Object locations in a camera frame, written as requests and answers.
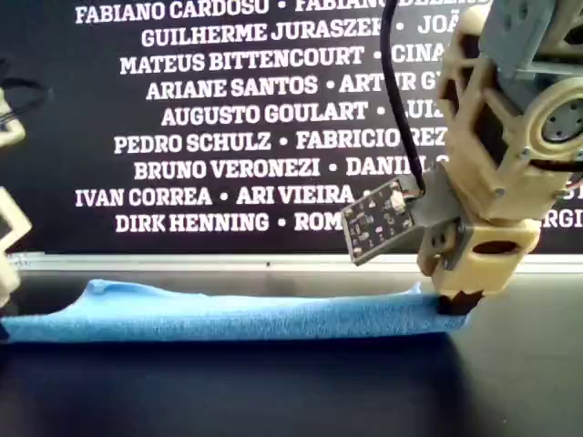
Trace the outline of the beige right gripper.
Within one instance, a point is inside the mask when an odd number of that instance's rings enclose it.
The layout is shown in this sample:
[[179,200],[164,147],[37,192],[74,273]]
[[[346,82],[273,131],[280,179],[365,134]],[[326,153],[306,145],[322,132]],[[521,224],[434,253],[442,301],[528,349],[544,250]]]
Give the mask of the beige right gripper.
[[488,222],[460,218],[424,231],[418,267],[441,295],[438,313],[465,316],[479,293],[503,290],[523,258],[537,246],[541,222]]

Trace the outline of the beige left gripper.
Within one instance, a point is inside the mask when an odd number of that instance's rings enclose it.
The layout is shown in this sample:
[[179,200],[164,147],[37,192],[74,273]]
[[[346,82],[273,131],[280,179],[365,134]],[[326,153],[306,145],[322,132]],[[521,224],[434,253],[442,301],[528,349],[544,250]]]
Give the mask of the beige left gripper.
[[16,269],[10,263],[5,254],[1,255],[0,261],[0,304],[5,306],[10,300],[11,294],[19,287],[20,277]]

